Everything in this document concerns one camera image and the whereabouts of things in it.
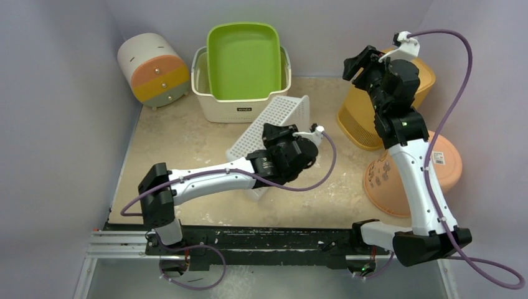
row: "white bracket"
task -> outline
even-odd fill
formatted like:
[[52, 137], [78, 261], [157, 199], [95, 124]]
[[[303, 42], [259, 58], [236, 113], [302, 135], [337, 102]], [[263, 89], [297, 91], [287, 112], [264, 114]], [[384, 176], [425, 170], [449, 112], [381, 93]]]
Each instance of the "white bracket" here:
[[295, 132], [293, 133], [293, 136], [300, 136], [303, 138], [306, 138], [310, 141], [312, 141], [317, 147], [323, 142], [323, 132], [324, 127], [323, 126], [317, 126], [313, 132]]
[[407, 36], [409, 34], [409, 31], [400, 32], [395, 41], [400, 42], [400, 46], [383, 55], [379, 59], [379, 62], [383, 62], [387, 57], [390, 57], [391, 60], [403, 59], [407, 61], [411, 61], [414, 58], [418, 57], [418, 53], [420, 51], [420, 43], [417, 39], [414, 39], [412, 37], [408, 39]]

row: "white wall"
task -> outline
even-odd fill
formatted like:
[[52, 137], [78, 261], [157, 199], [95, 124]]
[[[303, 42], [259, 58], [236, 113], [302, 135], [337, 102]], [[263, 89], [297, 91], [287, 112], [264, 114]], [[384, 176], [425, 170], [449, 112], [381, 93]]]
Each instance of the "white wall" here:
[[216, 25], [236, 21], [274, 26], [294, 75], [340, 76], [343, 60], [367, 44], [388, 47], [396, 31], [414, 30], [432, 0], [107, 0], [126, 39], [164, 36], [191, 64]]
[[[420, 29], [445, 27], [464, 34], [474, 67], [460, 104], [443, 135], [462, 155], [461, 181], [447, 201], [461, 227], [469, 227], [469, 256], [495, 260], [528, 276], [528, 2], [523, 0], [433, 2]], [[436, 128], [462, 82], [467, 55], [450, 36], [420, 37], [420, 56], [436, 73], [436, 85], [420, 108]], [[528, 298], [528, 289], [503, 290], [463, 262], [453, 262], [461, 298]], [[512, 275], [489, 270], [515, 283]]]
[[139, 105], [104, 0], [0, 2], [0, 298], [71, 298]]

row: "orange drawer unit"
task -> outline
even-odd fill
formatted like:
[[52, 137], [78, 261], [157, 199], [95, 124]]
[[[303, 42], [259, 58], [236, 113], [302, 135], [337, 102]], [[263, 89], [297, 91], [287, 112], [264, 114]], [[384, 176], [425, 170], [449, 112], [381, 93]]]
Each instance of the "orange drawer unit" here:
[[162, 36], [145, 33], [127, 40], [118, 62], [134, 96], [156, 110], [187, 95], [189, 69]]

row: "white ventilated crate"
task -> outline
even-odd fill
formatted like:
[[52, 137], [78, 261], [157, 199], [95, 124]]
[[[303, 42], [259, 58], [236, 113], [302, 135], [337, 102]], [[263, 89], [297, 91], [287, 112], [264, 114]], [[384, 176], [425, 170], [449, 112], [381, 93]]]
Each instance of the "white ventilated crate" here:
[[[228, 162], [234, 161], [256, 150], [265, 150], [262, 142], [262, 131], [265, 123], [275, 126], [296, 125], [299, 132], [309, 132], [310, 100], [307, 95], [302, 98], [275, 96], [257, 119], [244, 131], [235, 144], [225, 152]], [[244, 190], [248, 198], [258, 201], [268, 187]]]
[[266, 108], [277, 95], [286, 95], [291, 86], [290, 58], [281, 47], [282, 89], [271, 92], [267, 98], [253, 100], [217, 100], [209, 89], [207, 75], [207, 47], [200, 48], [194, 55], [191, 67], [191, 88], [198, 96], [205, 118], [214, 123], [250, 123]]

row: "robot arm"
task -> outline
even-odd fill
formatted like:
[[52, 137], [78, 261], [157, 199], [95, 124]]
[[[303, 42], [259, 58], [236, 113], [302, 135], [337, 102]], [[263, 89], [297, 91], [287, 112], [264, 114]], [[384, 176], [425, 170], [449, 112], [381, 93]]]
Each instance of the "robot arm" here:
[[[407, 38], [408, 32], [394, 36], [398, 49], [384, 54], [367, 46], [357, 57], [346, 59], [344, 80], [352, 80], [365, 90], [374, 107], [374, 124], [385, 149], [393, 157], [409, 202], [412, 228], [383, 224], [378, 220], [354, 223], [358, 245], [378, 245], [393, 251], [404, 266], [447, 257], [454, 253], [427, 191], [423, 161], [429, 147], [429, 134], [423, 117], [412, 107], [420, 85], [418, 68], [410, 62], [420, 45]], [[444, 221], [463, 247], [471, 242], [469, 229], [458, 227], [440, 189], [432, 163], [428, 165], [431, 185]]]
[[182, 229], [174, 215], [174, 206], [217, 192], [268, 186], [250, 174], [280, 185], [296, 179], [302, 170], [315, 163], [323, 131], [324, 128], [317, 125], [308, 133], [298, 132], [295, 125], [280, 127], [266, 123], [262, 134], [265, 149], [244, 158], [185, 170], [167, 170], [165, 163], [155, 164], [139, 185], [139, 193], [162, 183], [174, 183], [141, 200], [143, 224], [154, 229], [165, 245], [180, 242]]

